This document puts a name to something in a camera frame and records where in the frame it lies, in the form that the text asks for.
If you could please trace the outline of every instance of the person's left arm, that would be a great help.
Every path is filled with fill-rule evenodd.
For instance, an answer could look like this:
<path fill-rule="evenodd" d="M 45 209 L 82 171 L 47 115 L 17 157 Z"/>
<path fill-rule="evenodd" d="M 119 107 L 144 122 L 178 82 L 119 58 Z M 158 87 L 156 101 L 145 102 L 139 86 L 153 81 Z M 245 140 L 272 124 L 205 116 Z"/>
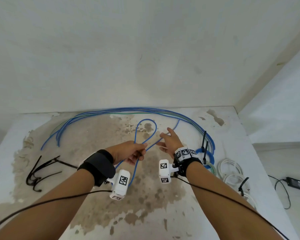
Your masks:
<path fill-rule="evenodd" d="M 122 160 L 126 160 L 129 164 L 134 165 L 138 158 L 139 160 L 144 159 L 143 155 L 146 153 L 146 146 L 146 143 L 134 144 L 133 141 L 126 141 L 108 147 L 105 150 L 113 157 L 114 165 Z M 85 169 L 79 169 L 35 203 L 88 193 L 94 184 L 95 179 L 93 175 Z M 59 239 L 85 198 L 86 195 L 72 199 L 57 200 L 28 209 L 13 218 L 0 230 L 0 239 Z"/>

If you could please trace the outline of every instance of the person's right arm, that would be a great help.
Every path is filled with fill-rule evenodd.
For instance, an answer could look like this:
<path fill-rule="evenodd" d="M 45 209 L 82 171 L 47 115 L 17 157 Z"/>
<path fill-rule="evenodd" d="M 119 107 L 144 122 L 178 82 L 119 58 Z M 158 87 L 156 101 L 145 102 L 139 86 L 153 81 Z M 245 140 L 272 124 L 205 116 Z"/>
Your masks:
<path fill-rule="evenodd" d="M 183 145 L 172 129 L 168 128 L 168 131 L 171 136 L 161 133 L 160 137 L 164 138 L 165 142 L 159 142 L 157 145 L 160 146 L 160 150 L 168 153 L 173 158 L 173 153 L 178 148 L 183 147 Z M 213 190 L 253 209 L 240 194 L 197 161 L 189 164 L 186 170 L 186 177 L 191 184 Z M 194 186 L 191 187 L 201 209 L 221 240 L 282 240 L 276 230 L 268 223 L 243 206 L 206 190 Z"/>

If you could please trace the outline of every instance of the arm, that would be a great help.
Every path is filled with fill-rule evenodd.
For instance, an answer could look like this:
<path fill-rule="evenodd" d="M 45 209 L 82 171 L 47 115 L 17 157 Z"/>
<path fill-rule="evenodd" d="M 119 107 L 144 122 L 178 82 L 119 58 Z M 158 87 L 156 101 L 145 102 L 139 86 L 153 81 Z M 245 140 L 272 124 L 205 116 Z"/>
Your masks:
<path fill-rule="evenodd" d="M 138 158 L 139 160 L 144 159 L 143 155 L 146 153 L 146 146 L 146 143 L 133 144 L 133 141 L 127 141 L 108 147 L 106 150 L 112 155 L 114 165 L 124 159 L 129 164 L 134 165 Z M 89 171 L 79 169 L 35 203 L 88 193 L 91 191 L 94 183 L 94 177 Z M 85 198 L 86 195 L 72 199 L 58 200 L 28 209 L 13 218 L 0 230 L 0 239 L 59 239 Z"/>
<path fill-rule="evenodd" d="M 159 142 L 157 145 L 160 146 L 160 150 L 168 153 L 173 158 L 173 153 L 183 145 L 172 129 L 168 128 L 168 131 L 171 136 L 164 133 L 160 134 L 165 142 Z M 194 161 L 189 164 L 186 177 L 191 184 L 216 191 L 253 209 L 240 194 L 205 169 L 199 162 Z M 239 204 L 194 186 L 192 186 L 192 190 L 201 209 L 221 240 L 282 240 L 280 235 L 268 223 Z"/>

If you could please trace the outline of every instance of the table surface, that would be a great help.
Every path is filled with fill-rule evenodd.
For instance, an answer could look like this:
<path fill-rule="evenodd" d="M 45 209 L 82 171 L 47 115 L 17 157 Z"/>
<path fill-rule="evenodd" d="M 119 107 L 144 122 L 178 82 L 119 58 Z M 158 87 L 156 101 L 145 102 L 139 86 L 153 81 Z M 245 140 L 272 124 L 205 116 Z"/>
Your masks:
<path fill-rule="evenodd" d="M 188 116 L 204 128 L 215 143 L 215 165 L 224 159 L 235 160 L 249 177 L 250 194 L 258 212 L 280 229 L 288 238 L 298 239 L 291 222 L 249 140 L 233 107 L 169 109 Z M 149 143 L 159 138 L 176 119 L 157 114 L 102 115 L 84 119 L 69 126 L 60 147 L 52 138 L 40 151 L 53 128 L 76 113 L 41 113 L 20 115 L 0 145 L 0 219 L 31 204 L 67 178 L 74 169 L 64 165 L 49 166 L 37 176 L 62 173 L 42 181 L 34 192 L 25 178 L 42 155 L 42 162 L 60 155 L 60 159 L 79 164 L 93 151 L 133 140 L 137 123 L 150 118 L 158 130 Z M 154 125 L 140 125 L 137 141 L 152 134 Z M 180 140 L 189 148 L 200 148 L 202 135 L 191 125 L 180 122 L 176 128 Z M 172 179 L 161 184 L 158 160 L 168 159 L 157 146 L 152 147 L 140 162 L 136 178 L 122 201 L 114 201 L 108 193 L 89 195 L 61 239 L 219 239 L 200 209 L 191 187 Z M 120 168 L 133 172 L 130 165 Z"/>

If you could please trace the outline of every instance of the black power brick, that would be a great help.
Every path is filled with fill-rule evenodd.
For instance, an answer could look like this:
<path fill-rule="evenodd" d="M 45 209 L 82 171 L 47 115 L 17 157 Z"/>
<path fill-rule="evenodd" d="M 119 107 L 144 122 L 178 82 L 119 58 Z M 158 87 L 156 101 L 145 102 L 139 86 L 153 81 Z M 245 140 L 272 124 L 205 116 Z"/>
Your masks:
<path fill-rule="evenodd" d="M 284 181 L 287 182 L 288 186 L 299 189 L 300 190 L 300 180 L 291 178 L 291 177 L 286 177 Z"/>

